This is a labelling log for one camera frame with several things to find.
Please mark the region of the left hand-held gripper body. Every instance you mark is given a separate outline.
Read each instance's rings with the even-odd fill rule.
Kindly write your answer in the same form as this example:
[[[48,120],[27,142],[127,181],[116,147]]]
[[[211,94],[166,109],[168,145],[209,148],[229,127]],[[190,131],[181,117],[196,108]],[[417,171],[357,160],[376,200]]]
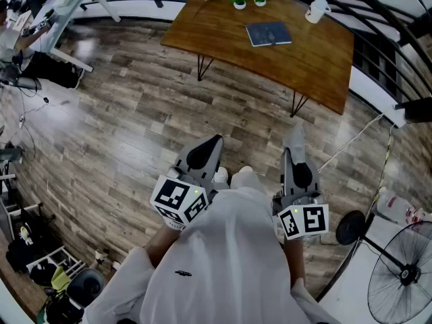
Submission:
[[[171,167],[166,175],[159,176],[150,204],[168,227],[181,231],[206,212],[216,193],[214,182]]]

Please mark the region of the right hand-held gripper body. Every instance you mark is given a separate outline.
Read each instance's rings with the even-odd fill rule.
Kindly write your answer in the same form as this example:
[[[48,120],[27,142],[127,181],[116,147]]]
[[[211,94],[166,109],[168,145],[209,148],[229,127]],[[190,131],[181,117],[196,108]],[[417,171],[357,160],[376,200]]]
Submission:
[[[294,200],[276,214],[286,240],[299,240],[329,232],[329,205],[320,192]]]

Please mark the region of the dark blue notebook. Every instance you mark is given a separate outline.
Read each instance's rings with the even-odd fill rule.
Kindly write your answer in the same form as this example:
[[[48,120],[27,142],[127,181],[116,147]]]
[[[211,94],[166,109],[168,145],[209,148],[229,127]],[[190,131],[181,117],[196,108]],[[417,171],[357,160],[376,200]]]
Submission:
[[[260,22],[245,25],[253,47],[286,45],[292,43],[292,37],[283,22]]]

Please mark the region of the person's right forearm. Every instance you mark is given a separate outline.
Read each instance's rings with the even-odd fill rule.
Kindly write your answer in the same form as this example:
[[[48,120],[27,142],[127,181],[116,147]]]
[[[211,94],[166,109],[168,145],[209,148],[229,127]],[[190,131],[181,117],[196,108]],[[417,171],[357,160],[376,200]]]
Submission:
[[[304,245],[302,240],[287,240],[284,238],[283,252],[290,270],[291,287],[298,279],[305,279]]]

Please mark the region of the person's left forearm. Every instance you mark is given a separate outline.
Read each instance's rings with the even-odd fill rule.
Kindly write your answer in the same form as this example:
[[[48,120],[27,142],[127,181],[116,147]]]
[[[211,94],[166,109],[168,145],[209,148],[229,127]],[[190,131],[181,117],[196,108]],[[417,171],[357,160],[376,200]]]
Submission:
[[[156,268],[171,245],[179,238],[181,231],[163,225],[144,247],[150,262]]]

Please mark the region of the person's light trousers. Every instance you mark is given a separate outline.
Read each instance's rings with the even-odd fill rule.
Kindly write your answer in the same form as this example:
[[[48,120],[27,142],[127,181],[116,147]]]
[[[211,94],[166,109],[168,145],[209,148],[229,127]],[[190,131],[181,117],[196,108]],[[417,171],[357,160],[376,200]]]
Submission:
[[[239,188],[252,188],[263,194],[266,194],[264,186],[261,184],[258,175],[253,172],[237,172],[232,176],[230,188],[233,190]]]

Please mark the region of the black standing fan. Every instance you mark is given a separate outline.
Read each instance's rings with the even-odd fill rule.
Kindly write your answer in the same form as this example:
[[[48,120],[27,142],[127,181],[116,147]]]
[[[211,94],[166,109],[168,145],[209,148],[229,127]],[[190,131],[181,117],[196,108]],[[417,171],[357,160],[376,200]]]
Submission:
[[[366,242],[379,252],[369,280],[369,311],[379,324],[405,324],[432,303],[432,222],[411,223],[385,248],[366,232],[365,215],[352,211],[340,221],[336,239],[341,245]]]

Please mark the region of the black hairpin table leg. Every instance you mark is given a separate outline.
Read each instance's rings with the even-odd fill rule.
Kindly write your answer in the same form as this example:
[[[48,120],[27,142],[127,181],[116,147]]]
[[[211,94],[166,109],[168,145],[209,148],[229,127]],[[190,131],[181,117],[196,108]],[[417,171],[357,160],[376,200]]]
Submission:
[[[296,116],[308,100],[309,100],[308,96],[300,94],[294,90],[293,99],[292,99],[292,110],[291,110],[290,117]]]
[[[210,59],[207,64],[205,64],[205,56],[197,55],[197,80],[200,82],[203,79],[204,74],[213,63],[213,59]]]

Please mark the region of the person's white shirt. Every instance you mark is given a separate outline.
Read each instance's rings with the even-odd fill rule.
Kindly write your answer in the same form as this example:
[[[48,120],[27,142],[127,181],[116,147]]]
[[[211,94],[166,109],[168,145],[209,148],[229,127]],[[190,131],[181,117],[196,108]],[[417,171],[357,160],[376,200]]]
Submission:
[[[175,241],[161,262],[133,248],[83,324],[339,324],[291,281],[262,192],[222,190],[192,225],[163,235]]]

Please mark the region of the clear plastic bottle red label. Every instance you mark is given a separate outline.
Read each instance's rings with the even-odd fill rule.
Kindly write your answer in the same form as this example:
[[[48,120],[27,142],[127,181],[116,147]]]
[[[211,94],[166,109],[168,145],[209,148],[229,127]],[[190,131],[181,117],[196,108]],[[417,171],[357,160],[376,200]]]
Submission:
[[[382,188],[379,191],[376,212],[382,218],[394,223],[405,224],[408,214],[412,213],[414,206],[405,198],[398,196],[393,190]]]

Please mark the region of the grey rounded device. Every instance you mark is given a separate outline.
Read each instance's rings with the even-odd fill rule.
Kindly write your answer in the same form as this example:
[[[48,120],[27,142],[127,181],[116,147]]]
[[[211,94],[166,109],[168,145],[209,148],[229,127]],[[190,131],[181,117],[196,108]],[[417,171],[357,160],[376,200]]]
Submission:
[[[103,275],[95,269],[85,268],[70,282],[66,294],[80,308],[86,308],[101,294],[104,287]]]

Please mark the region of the white metal rack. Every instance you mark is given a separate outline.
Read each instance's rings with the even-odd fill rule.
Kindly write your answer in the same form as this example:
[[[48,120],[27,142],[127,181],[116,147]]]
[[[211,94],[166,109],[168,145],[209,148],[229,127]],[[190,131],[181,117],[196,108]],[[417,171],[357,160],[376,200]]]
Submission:
[[[30,273],[34,267],[41,265],[42,262],[55,265],[56,267],[63,267],[65,274],[71,279],[86,267],[86,263],[80,259],[75,258],[70,254],[65,246],[61,246],[56,250],[46,254],[45,256],[27,264],[27,271]]]

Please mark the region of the yellow green paper bag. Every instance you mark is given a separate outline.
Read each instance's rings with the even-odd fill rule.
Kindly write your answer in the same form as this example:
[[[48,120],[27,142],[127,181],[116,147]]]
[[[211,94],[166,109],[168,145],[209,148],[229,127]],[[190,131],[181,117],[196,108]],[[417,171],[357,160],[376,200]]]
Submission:
[[[65,273],[63,267],[58,266],[51,278],[51,286],[57,292],[65,290],[71,282],[71,278]]]

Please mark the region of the black bag white print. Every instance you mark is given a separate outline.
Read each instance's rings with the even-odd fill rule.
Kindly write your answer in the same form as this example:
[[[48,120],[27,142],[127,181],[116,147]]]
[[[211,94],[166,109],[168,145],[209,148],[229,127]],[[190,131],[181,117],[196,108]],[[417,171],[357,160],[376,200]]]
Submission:
[[[51,287],[51,280],[57,267],[50,263],[35,265],[30,272],[30,279],[39,286]]]

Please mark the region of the black and white equipment case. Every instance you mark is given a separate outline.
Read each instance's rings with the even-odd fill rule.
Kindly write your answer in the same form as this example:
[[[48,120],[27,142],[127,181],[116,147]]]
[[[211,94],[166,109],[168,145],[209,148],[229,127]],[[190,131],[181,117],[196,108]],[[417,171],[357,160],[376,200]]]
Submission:
[[[45,322],[48,324],[80,324],[84,310],[70,302],[65,292],[49,297],[45,305]]]

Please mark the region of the black backpack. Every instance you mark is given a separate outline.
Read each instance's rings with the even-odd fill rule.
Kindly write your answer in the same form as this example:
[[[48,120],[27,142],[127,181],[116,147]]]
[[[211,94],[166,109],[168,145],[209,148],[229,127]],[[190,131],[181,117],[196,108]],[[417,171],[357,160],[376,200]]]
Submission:
[[[31,237],[31,231],[23,225],[18,237],[8,246],[6,259],[17,273],[27,273],[27,264],[34,260],[36,245]]]

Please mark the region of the grey office chair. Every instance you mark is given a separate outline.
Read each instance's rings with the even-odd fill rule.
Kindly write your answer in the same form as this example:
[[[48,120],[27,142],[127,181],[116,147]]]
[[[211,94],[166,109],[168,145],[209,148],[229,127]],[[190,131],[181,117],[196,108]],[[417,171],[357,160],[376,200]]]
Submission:
[[[13,82],[13,85],[18,88],[33,90],[34,92],[40,91],[42,89],[41,83],[37,78],[28,78],[23,76],[17,78]]]

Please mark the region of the white printed cup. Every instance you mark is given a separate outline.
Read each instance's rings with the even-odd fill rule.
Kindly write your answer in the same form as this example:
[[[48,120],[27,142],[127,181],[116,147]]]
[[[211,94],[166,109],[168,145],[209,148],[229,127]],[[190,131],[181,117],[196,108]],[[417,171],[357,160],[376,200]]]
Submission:
[[[330,13],[331,8],[327,0],[314,0],[307,12],[305,13],[305,18],[311,24],[317,24],[319,20],[326,14]]]

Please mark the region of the white shelf frame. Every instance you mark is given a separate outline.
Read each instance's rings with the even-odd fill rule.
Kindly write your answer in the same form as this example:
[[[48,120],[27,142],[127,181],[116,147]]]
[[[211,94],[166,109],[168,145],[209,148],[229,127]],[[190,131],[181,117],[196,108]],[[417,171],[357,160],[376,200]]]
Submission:
[[[0,229],[8,242],[15,239],[13,219],[20,217],[21,211],[17,204],[4,205],[0,199]]]

